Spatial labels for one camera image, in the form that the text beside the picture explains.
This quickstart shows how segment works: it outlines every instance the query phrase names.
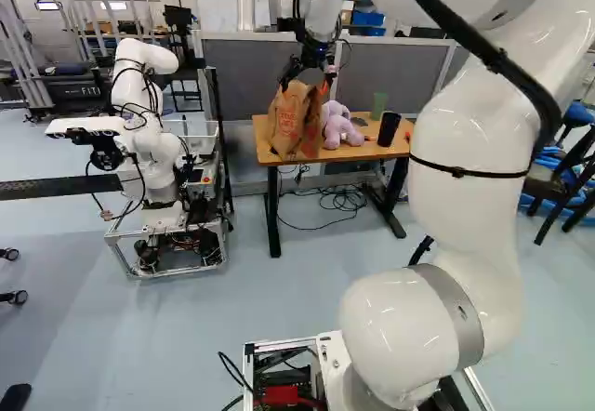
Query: gray floor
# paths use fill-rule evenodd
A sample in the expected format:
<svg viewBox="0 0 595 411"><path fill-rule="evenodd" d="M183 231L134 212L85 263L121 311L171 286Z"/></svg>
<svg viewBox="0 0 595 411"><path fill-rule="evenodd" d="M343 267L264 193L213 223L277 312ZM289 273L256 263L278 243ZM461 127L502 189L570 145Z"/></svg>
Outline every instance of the gray floor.
<svg viewBox="0 0 595 411"><path fill-rule="evenodd" d="M82 173L87 149L46 139L20 119L0 113L2 179ZM88 196L0 203L2 244L21 251L18 262L0 261L0 291L31 294L22 309L0 307L0 390L31 382L28 410L217 411L238 393L217 351L239 361L248 340L336 328L347 286L403 266L423 237L407 205L395 210L404 240L368 207L315 234L282 228L283 256L270 259L261 198L237 199L236 209L225 270L139 284L104 246L106 225ZM293 196L280 214L303 226L340 215L324 214L315 197ZM500 411L595 409L595 231L565 235L557 224L537 247L541 220L519 216L522 335L476 371Z"/></svg>

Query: purple plush toy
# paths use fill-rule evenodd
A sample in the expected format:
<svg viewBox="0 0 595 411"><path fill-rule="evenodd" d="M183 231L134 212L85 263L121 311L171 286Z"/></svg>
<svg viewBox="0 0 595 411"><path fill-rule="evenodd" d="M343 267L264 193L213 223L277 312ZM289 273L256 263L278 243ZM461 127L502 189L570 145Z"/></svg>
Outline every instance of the purple plush toy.
<svg viewBox="0 0 595 411"><path fill-rule="evenodd" d="M323 104L324 148L336 149L341 140L351 146L362 146L364 135L350 121L350 110L340 102L328 101Z"/></svg>

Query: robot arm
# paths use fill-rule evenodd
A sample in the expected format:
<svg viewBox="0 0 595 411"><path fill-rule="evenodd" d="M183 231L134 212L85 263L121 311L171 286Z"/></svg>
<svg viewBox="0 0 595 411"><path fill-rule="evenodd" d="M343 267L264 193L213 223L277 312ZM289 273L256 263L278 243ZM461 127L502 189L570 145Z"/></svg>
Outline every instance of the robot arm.
<svg viewBox="0 0 595 411"><path fill-rule="evenodd" d="M111 93L111 105L119 116L57 119L46 135L93 146L91 163L98 169L141 171L141 201L175 201L178 190L172 167L181 143L177 136L164 132L163 94L145 73L149 69L173 73L177 68L178 59L171 51L136 39L122 40L116 49ZM134 159L128 158L131 155L137 161L134 165Z"/></svg>
<svg viewBox="0 0 595 411"><path fill-rule="evenodd" d="M299 0L300 15L306 32L324 40L340 8L327 3L315 12L318 1ZM359 280L340 309L358 377L385 404L412 409L439 378L520 332L515 220L523 175L560 121L549 93L563 95L593 41L595 0L373 1L411 25L430 15L478 57L416 121L409 203L438 244L431 264ZM303 53L315 55L306 44Z"/></svg>

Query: black cup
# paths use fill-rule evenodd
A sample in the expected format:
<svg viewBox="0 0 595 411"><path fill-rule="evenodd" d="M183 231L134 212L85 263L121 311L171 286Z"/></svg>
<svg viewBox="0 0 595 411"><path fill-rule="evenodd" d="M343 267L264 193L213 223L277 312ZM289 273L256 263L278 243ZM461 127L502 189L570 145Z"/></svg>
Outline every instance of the black cup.
<svg viewBox="0 0 595 411"><path fill-rule="evenodd" d="M382 113L382 122L380 123L380 131L378 132L378 146L389 148L392 144L394 134L401 123L401 116L392 111L385 111Z"/></svg>

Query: brown paper bag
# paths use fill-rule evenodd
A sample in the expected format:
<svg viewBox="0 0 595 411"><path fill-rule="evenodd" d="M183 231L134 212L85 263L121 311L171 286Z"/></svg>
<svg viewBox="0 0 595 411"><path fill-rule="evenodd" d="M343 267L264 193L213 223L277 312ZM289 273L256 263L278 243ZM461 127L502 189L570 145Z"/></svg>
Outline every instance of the brown paper bag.
<svg viewBox="0 0 595 411"><path fill-rule="evenodd" d="M321 95L316 86L291 81L269 106L269 141L282 160L312 159L323 143Z"/></svg>

